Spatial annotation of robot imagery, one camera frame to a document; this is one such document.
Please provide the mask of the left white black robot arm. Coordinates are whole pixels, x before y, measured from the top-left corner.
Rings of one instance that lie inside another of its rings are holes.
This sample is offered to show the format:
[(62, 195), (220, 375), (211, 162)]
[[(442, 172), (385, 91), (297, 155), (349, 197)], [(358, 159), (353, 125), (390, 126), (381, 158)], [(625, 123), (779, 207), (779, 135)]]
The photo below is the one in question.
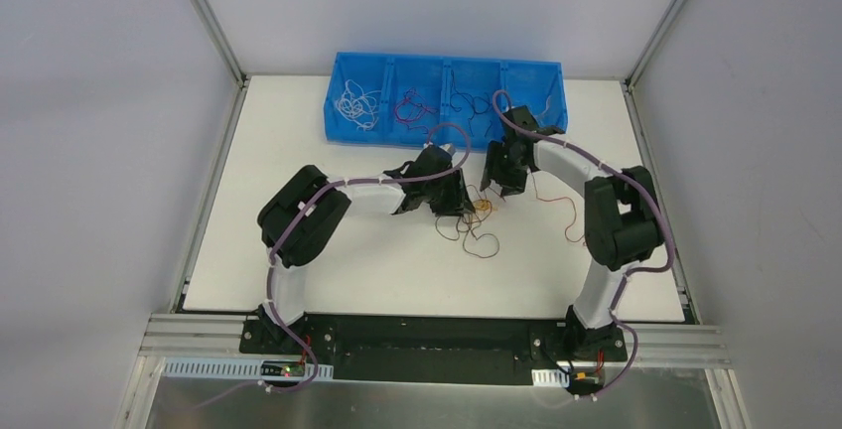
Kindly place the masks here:
[(354, 214), (403, 215), (427, 205), (436, 217), (472, 212), (462, 164), (450, 145), (426, 145), (417, 158), (362, 178), (331, 177), (302, 167), (258, 213), (268, 273), (260, 318), (264, 339), (279, 354), (302, 343), (296, 321), (305, 312), (305, 267), (326, 248), (342, 220)]

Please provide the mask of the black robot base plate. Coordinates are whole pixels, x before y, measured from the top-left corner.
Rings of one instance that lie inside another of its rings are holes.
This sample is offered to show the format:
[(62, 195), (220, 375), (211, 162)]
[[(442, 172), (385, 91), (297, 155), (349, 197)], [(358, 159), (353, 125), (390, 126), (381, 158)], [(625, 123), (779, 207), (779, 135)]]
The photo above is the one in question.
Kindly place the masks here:
[(282, 330), (262, 308), (246, 317), (239, 350), (315, 360), (340, 380), (499, 386), (628, 359), (616, 325), (587, 336), (566, 320), (304, 314)]

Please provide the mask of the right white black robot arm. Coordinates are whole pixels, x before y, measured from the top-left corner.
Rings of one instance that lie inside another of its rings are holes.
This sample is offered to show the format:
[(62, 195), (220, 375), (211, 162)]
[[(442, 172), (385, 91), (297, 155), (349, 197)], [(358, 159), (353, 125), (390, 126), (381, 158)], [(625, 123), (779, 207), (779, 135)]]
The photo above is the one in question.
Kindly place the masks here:
[(481, 187), (497, 184), (502, 196), (523, 193), (530, 172), (543, 171), (584, 200), (584, 237), (592, 261), (584, 286), (565, 317), (563, 343), (574, 358), (590, 358), (616, 339), (616, 308), (629, 276), (664, 246), (662, 271), (675, 245), (643, 166), (620, 171), (564, 139), (559, 128), (539, 127), (525, 106), (501, 112), (504, 136), (488, 147)]

